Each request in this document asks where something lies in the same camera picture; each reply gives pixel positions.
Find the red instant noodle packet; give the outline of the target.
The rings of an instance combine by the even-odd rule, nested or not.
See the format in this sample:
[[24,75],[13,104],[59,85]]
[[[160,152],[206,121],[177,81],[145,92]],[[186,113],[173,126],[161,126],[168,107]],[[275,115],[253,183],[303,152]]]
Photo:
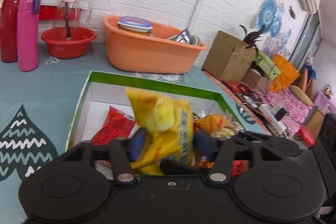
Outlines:
[[102,128],[92,137],[93,145],[105,145],[112,139],[128,138],[135,127],[132,116],[110,106]]

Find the large yellow snack bag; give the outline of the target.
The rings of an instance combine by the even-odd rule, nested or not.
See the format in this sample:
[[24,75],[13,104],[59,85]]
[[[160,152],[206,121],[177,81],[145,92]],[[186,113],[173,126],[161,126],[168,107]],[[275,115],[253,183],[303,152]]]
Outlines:
[[162,176],[165,159],[188,166],[194,164],[194,120],[189,101],[140,89],[126,89],[135,120],[147,131],[141,155],[131,163],[133,170]]

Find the clear yellow snack packet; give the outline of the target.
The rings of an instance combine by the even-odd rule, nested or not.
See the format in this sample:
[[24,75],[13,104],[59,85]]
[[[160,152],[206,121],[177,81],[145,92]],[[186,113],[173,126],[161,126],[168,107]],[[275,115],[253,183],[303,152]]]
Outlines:
[[217,139],[227,139],[243,130],[242,125],[232,115],[211,114],[194,119],[194,132],[205,132]]

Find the green cardboard box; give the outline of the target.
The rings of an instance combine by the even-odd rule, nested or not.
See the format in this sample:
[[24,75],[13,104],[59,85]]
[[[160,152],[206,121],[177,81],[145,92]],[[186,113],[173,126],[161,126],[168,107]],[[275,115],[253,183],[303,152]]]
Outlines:
[[189,111],[198,115],[232,114],[244,130],[266,133],[201,71],[186,73],[178,83],[152,80],[140,73],[91,71],[76,105],[66,149],[91,139],[102,128],[111,106],[134,116],[142,126],[148,121],[158,122],[158,126],[149,127],[150,131],[167,129],[164,124],[172,119],[165,115],[175,107],[189,106]]

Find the red round stool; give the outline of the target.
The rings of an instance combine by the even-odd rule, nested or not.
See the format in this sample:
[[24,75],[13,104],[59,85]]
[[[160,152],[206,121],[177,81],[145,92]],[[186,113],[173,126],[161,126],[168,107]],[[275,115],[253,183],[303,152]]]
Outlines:
[[315,138],[305,125],[301,125],[298,135],[302,143],[307,147],[313,147],[315,145]]

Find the brown cardboard box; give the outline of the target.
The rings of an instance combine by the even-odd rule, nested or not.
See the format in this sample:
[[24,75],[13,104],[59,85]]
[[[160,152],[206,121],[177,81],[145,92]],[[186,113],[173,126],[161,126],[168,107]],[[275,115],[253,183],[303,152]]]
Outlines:
[[224,31],[218,31],[203,70],[220,81],[240,82],[257,56],[254,48]]

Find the green small box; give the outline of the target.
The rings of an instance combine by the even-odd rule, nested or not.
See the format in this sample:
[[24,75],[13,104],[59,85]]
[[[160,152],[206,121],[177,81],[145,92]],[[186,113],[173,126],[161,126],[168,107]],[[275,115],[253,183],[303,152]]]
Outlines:
[[255,63],[270,80],[274,80],[281,74],[278,66],[263,51],[258,51]]

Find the orange shopping bag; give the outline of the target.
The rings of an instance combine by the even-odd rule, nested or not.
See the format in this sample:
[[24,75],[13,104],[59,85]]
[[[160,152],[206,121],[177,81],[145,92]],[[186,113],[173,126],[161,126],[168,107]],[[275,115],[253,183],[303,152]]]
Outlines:
[[271,92],[280,92],[290,87],[299,78],[299,72],[287,59],[277,53],[273,56],[272,61],[280,69],[281,73],[274,79],[269,90]]

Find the orange plastic basin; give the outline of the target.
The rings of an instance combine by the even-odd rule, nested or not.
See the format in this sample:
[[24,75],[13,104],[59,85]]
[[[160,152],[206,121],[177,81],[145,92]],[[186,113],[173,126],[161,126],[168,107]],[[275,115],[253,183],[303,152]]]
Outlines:
[[122,71],[183,74],[188,72],[198,54],[208,50],[205,43],[197,46],[171,41],[180,29],[153,22],[152,36],[135,34],[117,27],[119,15],[106,15],[106,54],[109,62]]

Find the red plastic basket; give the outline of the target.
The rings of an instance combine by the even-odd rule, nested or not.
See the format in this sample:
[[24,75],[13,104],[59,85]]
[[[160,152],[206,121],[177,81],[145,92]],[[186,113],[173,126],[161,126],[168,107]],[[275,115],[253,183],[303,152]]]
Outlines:
[[66,28],[51,28],[42,33],[51,56],[59,59],[75,59],[86,54],[90,43],[96,39],[96,32],[85,27],[71,27],[71,37],[66,37]]

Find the dark purple plant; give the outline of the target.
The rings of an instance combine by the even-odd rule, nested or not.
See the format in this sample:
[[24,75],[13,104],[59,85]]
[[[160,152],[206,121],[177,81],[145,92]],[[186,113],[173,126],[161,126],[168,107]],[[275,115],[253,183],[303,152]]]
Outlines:
[[243,39],[243,41],[247,44],[245,49],[256,47],[256,42],[259,40],[261,34],[264,32],[265,25],[262,25],[262,28],[260,28],[260,30],[253,31],[253,32],[250,32],[250,33],[247,32],[247,29],[243,25],[240,24],[239,26],[245,32],[245,36],[244,36],[244,39]]

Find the steel bowl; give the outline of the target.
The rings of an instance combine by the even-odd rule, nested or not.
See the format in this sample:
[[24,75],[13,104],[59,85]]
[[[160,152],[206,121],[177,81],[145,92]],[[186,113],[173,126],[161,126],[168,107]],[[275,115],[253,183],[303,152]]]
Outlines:
[[168,40],[193,46],[198,46],[200,43],[200,39],[198,38],[198,36],[193,34],[189,30],[189,27],[185,28],[180,34],[171,36],[170,38],[168,38]]

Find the blue lidded container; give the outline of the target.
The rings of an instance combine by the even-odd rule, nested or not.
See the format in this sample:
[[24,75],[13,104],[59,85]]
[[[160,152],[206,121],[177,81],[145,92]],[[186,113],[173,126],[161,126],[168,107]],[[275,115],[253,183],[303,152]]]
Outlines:
[[151,35],[153,26],[151,22],[146,19],[134,17],[134,16],[122,16],[117,22],[118,28],[126,30],[128,32]]

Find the glass pitcher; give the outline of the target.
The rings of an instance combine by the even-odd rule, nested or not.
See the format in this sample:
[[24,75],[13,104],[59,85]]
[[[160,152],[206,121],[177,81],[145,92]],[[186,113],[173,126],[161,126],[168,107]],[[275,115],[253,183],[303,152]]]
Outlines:
[[52,28],[65,41],[75,38],[79,27],[87,26],[91,19],[91,0],[59,0]]

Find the dark red thermos jug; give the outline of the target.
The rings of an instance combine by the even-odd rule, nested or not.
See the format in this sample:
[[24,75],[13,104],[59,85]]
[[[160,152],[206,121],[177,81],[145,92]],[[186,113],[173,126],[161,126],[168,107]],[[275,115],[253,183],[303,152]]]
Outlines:
[[1,7],[1,61],[18,61],[17,18],[20,0],[3,0]]

